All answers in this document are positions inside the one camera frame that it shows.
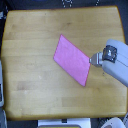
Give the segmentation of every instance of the gray floor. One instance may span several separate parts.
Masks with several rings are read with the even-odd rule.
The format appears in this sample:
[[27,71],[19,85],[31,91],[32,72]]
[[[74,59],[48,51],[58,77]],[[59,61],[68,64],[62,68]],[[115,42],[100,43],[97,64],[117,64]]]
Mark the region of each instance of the gray floor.
[[[17,0],[13,0],[13,1],[14,1],[13,5],[11,5],[12,3],[8,2],[8,4],[10,3],[10,8],[12,9],[63,8],[61,0],[45,0],[42,6],[38,6],[38,4],[34,6],[28,3],[26,3],[23,6],[20,2],[17,2]],[[97,0],[91,0],[91,1],[90,0],[73,0],[73,2],[74,4],[72,5],[72,7],[86,7],[86,6],[95,6]],[[102,5],[118,6],[119,12],[121,15],[121,20],[123,23],[125,40],[126,40],[126,43],[128,44],[128,1],[127,0],[100,0],[100,2],[98,3],[98,6],[102,6]],[[8,123],[8,128],[36,128],[37,127],[37,121],[8,121],[7,123]],[[98,124],[99,124],[98,118],[91,119],[92,128],[98,128]]]

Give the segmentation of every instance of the wood grain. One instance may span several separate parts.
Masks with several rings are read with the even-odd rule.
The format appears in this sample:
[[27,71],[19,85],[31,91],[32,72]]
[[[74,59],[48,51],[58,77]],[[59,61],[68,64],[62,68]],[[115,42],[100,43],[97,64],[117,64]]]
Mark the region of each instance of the wood grain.
[[54,62],[60,34],[89,57],[109,38],[125,42],[116,7],[10,11],[1,53],[7,118],[124,116],[124,85],[91,66],[82,87]]

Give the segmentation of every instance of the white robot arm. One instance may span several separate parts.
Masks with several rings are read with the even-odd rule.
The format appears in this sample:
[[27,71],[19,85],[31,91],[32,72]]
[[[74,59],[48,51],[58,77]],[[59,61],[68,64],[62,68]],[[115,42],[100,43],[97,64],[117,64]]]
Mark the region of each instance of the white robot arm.
[[103,52],[90,58],[94,66],[102,69],[128,87],[128,46],[120,41],[109,39]]

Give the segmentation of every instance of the pink towel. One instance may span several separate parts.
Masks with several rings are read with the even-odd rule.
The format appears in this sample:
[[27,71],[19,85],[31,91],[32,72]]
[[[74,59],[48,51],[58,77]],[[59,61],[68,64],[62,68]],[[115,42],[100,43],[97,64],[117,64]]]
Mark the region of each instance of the pink towel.
[[60,36],[54,60],[79,84],[85,86],[90,69],[89,57],[63,35]]

